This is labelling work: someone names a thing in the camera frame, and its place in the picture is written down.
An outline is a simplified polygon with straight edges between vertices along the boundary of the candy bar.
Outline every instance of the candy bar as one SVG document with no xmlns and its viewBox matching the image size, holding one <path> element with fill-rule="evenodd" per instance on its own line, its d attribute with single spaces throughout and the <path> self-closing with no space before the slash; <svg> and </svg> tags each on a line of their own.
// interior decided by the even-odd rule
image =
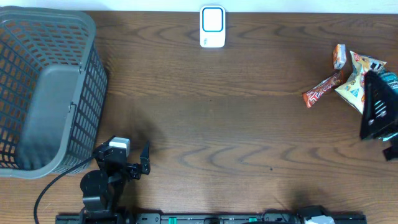
<svg viewBox="0 0 398 224">
<path fill-rule="evenodd" d="M 339 86 L 343 83 L 343 71 L 335 71 L 334 74 L 323 80 L 316 87 L 310 91 L 303 93 L 304 102 L 307 108 L 310 108 L 317 100 L 328 90 L 331 90 L 335 86 Z"/>
</svg>

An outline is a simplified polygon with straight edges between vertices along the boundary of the gray plastic basket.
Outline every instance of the gray plastic basket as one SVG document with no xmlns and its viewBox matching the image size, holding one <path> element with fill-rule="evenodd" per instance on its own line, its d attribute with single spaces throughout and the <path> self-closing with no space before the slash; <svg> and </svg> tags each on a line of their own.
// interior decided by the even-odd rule
<svg viewBox="0 0 398 224">
<path fill-rule="evenodd" d="M 0 18 L 0 176 L 63 172 L 91 155 L 104 104 L 95 23 L 21 7 L 0 8 Z"/>
</svg>

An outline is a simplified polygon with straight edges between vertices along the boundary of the green connector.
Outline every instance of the green connector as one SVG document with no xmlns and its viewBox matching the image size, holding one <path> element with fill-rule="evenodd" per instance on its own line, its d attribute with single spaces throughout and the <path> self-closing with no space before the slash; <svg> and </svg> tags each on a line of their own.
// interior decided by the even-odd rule
<svg viewBox="0 0 398 224">
<path fill-rule="evenodd" d="M 177 224 L 177 218 L 169 218 L 169 224 Z"/>
</svg>

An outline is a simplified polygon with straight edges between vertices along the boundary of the wooden table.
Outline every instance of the wooden table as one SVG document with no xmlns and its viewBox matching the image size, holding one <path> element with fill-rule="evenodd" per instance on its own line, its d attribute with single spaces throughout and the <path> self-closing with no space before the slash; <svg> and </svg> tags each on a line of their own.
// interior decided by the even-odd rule
<svg viewBox="0 0 398 224">
<path fill-rule="evenodd" d="M 322 204 L 397 223 L 398 163 L 381 153 L 388 144 L 361 142 L 361 115 L 336 93 L 311 109 L 302 93 L 331 75 L 336 44 L 398 72 L 398 16 L 228 14 L 225 47 L 203 49 L 199 13 L 89 15 L 109 70 L 97 143 L 130 138 L 137 162 L 152 141 L 151 173 L 126 187 L 123 205 L 253 213 Z M 41 223 L 80 211 L 82 176 L 50 188 Z M 0 223 L 32 223 L 53 178 L 1 179 Z"/>
</svg>

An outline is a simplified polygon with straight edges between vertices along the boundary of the snack bag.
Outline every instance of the snack bag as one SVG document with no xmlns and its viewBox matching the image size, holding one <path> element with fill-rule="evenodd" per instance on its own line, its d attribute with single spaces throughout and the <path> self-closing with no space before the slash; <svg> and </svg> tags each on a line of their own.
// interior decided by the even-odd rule
<svg viewBox="0 0 398 224">
<path fill-rule="evenodd" d="M 317 100 L 328 90 L 343 83 L 343 71 L 335 71 L 334 74 L 323 80 L 310 91 L 303 93 L 304 102 L 307 108 L 310 108 Z"/>
<path fill-rule="evenodd" d="M 373 70 L 376 73 L 380 72 L 384 68 L 386 62 L 359 55 L 352 51 L 350 51 L 350 53 L 353 60 L 354 71 L 349 76 L 347 82 L 339 86 L 335 91 L 351 106 L 356 108 L 360 113 L 363 113 L 363 106 L 365 103 L 365 74 L 369 70 Z"/>
<path fill-rule="evenodd" d="M 335 69 L 342 69 L 346 61 L 346 45 L 338 44 L 333 51 L 333 66 Z"/>
</svg>

